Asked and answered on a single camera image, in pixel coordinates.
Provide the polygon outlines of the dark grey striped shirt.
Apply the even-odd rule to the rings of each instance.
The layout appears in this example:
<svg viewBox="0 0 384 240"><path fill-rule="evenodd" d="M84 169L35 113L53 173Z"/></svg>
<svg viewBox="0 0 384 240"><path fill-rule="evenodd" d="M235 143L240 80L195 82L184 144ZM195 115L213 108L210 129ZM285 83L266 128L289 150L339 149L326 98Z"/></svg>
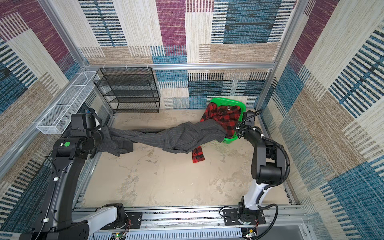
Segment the dark grey striped shirt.
<svg viewBox="0 0 384 240"><path fill-rule="evenodd" d="M186 122L169 129L120 130L107 128L109 139L96 148L97 153L107 152L119 157L134 151L133 144L140 143L165 152L188 154L211 141L222 142L227 131L216 121L207 120L193 124Z"/></svg>

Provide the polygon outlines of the green plastic basket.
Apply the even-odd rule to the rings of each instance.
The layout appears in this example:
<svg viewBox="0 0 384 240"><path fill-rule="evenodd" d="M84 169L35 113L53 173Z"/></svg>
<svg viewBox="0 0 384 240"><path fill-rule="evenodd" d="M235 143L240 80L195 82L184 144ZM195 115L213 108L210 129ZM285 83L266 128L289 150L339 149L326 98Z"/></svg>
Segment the green plastic basket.
<svg viewBox="0 0 384 240"><path fill-rule="evenodd" d="M238 120L238 123L240 123L242 120L243 120L243 112L246 110L246 106L242 103L242 102L239 102L239 101L235 101L235 100L231 100L231 99L226 99L226 98L221 98L221 97L217 97L217 98L213 98L210 103L216 103L218 106L239 106L241 107L242 109L242 113L241 113L241 116ZM225 144L230 144L232 142L234 142L235 140L237 140L238 137L236 136L236 131L235 131L235 135L233 138L225 138L223 140L223 143Z"/></svg>

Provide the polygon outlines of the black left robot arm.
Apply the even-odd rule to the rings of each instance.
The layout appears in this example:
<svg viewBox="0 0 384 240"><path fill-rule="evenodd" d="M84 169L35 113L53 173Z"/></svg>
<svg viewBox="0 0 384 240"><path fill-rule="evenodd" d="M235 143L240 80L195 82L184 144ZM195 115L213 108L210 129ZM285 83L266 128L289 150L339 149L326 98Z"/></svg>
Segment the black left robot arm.
<svg viewBox="0 0 384 240"><path fill-rule="evenodd" d="M72 219L73 200L85 161L109 139L109 129L102 126L96 113L71 116L70 136L58 139L49 156L53 169L38 218L28 233L20 235L21 240L86 240L105 226L127 225L122 204L105 205L77 222Z"/></svg>

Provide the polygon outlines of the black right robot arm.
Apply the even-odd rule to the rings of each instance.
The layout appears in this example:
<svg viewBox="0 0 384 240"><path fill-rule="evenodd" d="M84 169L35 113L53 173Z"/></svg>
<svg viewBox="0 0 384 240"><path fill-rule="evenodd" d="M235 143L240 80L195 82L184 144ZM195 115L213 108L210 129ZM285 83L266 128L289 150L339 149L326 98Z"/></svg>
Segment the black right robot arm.
<svg viewBox="0 0 384 240"><path fill-rule="evenodd" d="M241 224L251 224L258 220L267 193L271 188L284 183L290 173L290 159L284 147L266 137L262 130L255 126L255 120L263 111L243 112L236 125L238 139L244 138L253 147L251 175L253 178L249 191L238 204L238 217Z"/></svg>

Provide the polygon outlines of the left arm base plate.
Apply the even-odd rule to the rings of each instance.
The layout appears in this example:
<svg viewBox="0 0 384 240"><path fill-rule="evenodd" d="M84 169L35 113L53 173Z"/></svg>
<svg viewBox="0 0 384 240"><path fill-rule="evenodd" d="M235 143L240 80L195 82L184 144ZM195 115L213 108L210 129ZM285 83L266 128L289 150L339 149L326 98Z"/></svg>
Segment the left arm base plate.
<svg viewBox="0 0 384 240"><path fill-rule="evenodd" d="M139 229L142 224L142 212L125 213L125 217L107 224L101 230L130 230Z"/></svg>

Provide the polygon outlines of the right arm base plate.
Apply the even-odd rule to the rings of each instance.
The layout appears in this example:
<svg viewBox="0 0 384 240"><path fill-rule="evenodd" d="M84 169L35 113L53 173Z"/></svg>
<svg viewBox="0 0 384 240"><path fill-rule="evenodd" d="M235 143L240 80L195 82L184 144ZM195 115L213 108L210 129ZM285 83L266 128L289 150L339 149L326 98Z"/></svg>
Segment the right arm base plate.
<svg viewBox="0 0 384 240"><path fill-rule="evenodd" d="M266 224L262 210L223 209L222 214L226 226Z"/></svg>

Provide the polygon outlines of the red black plaid shirt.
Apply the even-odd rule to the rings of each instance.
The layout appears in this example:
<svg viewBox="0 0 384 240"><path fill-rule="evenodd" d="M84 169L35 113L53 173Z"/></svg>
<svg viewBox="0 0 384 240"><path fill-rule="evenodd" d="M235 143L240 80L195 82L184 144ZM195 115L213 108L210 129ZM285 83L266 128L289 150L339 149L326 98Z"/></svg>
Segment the red black plaid shirt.
<svg viewBox="0 0 384 240"><path fill-rule="evenodd" d="M241 113L239 106L218 106L216 103L209 103L200 121L215 120L227 131L226 138L230 139L235 135L235 126Z"/></svg>

